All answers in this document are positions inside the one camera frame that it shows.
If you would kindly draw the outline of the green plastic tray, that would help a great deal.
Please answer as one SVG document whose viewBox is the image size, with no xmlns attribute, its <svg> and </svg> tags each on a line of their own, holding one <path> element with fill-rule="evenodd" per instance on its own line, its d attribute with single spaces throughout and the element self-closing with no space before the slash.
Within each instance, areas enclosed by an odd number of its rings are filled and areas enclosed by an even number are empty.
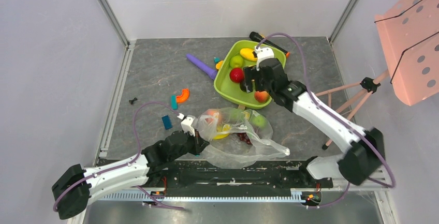
<svg viewBox="0 0 439 224">
<path fill-rule="evenodd" d="M 246 92 L 243 85 L 243 68 L 256 65 L 252 52 L 257 44 L 249 40 L 237 41 L 223 59 L 213 83 L 215 90 L 223 98 L 250 109 L 264 108 L 272 100 L 268 94 Z"/>
</svg>

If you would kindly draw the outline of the orange peach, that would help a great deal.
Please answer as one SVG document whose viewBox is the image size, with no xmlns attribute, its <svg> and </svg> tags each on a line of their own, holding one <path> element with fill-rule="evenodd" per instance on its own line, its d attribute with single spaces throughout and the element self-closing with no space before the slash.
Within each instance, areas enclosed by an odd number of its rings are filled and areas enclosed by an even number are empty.
<svg viewBox="0 0 439 224">
<path fill-rule="evenodd" d="M 265 103 L 269 100 L 270 95 L 266 91 L 256 91 L 254 93 L 254 98 L 259 103 Z"/>
<path fill-rule="evenodd" d="M 212 123 L 212 122 L 217 122 L 217 123 L 221 123 L 222 122 L 222 117 L 221 114 L 219 112 L 219 109 L 208 109 L 206 111 L 206 122 Z"/>
</svg>

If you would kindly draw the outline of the yellow fruit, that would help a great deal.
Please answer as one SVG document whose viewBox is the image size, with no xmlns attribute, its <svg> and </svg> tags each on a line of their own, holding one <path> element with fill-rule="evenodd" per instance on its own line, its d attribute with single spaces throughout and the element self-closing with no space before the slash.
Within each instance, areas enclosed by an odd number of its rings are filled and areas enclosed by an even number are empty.
<svg viewBox="0 0 439 224">
<path fill-rule="evenodd" d="M 223 139 L 230 134 L 231 126 L 229 124 L 224 124 L 222 126 L 217 126 L 216 128 L 216 135 L 214 136 L 214 140 L 220 140 Z"/>
</svg>

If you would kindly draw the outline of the clear plastic bag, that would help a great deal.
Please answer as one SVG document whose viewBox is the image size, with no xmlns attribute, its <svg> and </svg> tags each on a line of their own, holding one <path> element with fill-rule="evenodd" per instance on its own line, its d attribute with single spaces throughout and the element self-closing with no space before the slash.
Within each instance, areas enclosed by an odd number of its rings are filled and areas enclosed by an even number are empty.
<svg viewBox="0 0 439 224">
<path fill-rule="evenodd" d="M 273 129 L 267 120 L 265 128 L 254 128 L 250 123 L 252 115 L 258 115 L 255 110 L 240 110 L 238 108 L 221 108 L 219 112 L 222 122 L 206 122 L 206 111 L 197 118 L 194 125 L 200 136 L 210 142 L 201 157 L 210 164 L 222 169 L 242 169 L 257 161 L 284 158 L 290 155 L 289 148 L 272 140 Z M 229 124 L 229 136 L 214 140 L 217 126 Z M 246 133 L 252 145 L 239 140 L 237 133 Z"/>
</svg>

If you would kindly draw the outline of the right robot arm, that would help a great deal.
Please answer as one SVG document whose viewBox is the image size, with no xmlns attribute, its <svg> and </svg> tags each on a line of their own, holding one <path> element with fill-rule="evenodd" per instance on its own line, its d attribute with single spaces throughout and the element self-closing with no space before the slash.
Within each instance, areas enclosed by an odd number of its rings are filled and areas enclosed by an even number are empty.
<svg viewBox="0 0 439 224">
<path fill-rule="evenodd" d="M 306 187 L 320 179 L 343 177 L 354 185 L 371 180 L 385 161 L 384 137 L 377 128 L 366 130 L 351 123 L 321 102 L 307 87 L 289 80 L 280 61 L 268 58 L 258 65 L 244 67 L 243 87 L 247 92 L 265 91 L 279 106 L 306 119 L 328 136 L 341 154 L 308 160 L 299 172 L 299 181 Z"/>
</svg>

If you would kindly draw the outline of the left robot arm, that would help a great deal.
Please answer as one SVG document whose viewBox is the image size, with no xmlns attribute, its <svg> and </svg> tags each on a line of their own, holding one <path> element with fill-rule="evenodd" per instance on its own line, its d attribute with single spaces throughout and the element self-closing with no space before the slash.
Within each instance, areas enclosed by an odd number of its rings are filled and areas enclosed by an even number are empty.
<svg viewBox="0 0 439 224">
<path fill-rule="evenodd" d="M 70 166 L 51 188 L 53 210 L 66 220 L 119 190 L 145 183 L 157 186 L 163 179 L 162 169 L 188 153 L 199 155 L 209 144 L 198 132 L 175 131 L 127 159 L 97 167 Z"/>
</svg>

